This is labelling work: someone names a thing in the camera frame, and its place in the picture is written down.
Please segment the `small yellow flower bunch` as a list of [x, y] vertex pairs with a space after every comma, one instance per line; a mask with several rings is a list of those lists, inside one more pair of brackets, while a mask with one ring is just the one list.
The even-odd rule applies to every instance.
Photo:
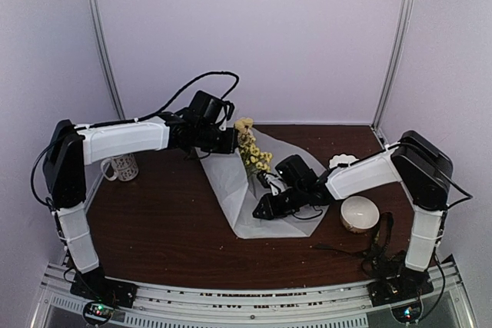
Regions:
[[254, 142], [242, 144], [239, 147], [239, 153], [248, 175], [271, 171], [273, 154], [262, 151]]

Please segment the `large yellow flower bunch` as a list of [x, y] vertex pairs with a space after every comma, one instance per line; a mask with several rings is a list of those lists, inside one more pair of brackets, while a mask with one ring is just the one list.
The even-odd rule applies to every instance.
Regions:
[[239, 118], [234, 123], [234, 128], [238, 131], [238, 143], [246, 144], [254, 140], [252, 133], [254, 120], [252, 118]]

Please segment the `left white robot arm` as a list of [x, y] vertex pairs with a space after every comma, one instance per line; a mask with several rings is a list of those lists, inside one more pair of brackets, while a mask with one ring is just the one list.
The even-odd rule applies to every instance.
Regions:
[[57, 123], [50, 144], [40, 156], [49, 193], [46, 205], [55, 213], [61, 241], [75, 269], [83, 274], [80, 286], [93, 300], [105, 299], [111, 285], [94, 271], [100, 262], [85, 213], [85, 167], [142, 151], [189, 152], [197, 148], [209, 154], [232, 154], [238, 146], [238, 134], [226, 124], [233, 112], [230, 101], [198, 91], [191, 103], [176, 113], [164, 111], [150, 118], [111, 124]]

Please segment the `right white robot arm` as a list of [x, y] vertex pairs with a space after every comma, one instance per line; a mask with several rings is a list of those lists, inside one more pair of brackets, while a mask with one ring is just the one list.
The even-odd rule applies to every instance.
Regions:
[[270, 189], [252, 215], [274, 220], [297, 213], [303, 206], [325, 206], [385, 184], [401, 183], [416, 207], [404, 265], [408, 269], [394, 281], [394, 292], [412, 297], [423, 285], [424, 272], [441, 235], [451, 185], [451, 159], [416, 131], [382, 151], [349, 164], [339, 164], [316, 174], [298, 154], [275, 167], [275, 174], [261, 172], [261, 184]]

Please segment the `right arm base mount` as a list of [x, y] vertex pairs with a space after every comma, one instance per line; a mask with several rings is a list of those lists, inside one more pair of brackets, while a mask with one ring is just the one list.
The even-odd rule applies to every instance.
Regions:
[[370, 278], [367, 289], [373, 306], [391, 305], [393, 318], [407, 326], [424, 318], [422, 297], [434, 292], [430, 274], [405, 267], [406, 252], [392, 257], [367, 256], [361, 268]]

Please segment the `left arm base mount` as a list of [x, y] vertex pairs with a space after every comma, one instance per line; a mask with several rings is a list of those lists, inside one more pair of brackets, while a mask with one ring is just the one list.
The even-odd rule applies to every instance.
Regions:
[[102, 267], [87, 273], [70, 267], [64, 272], [64, 277], [69, 271], [75, 272], [70, 294], [87, 300], [81, 314], [90, 326], [100, 327], [108, 323], [118, 308], [133, 307], [138, 290], [136, 284], [109, 279]]

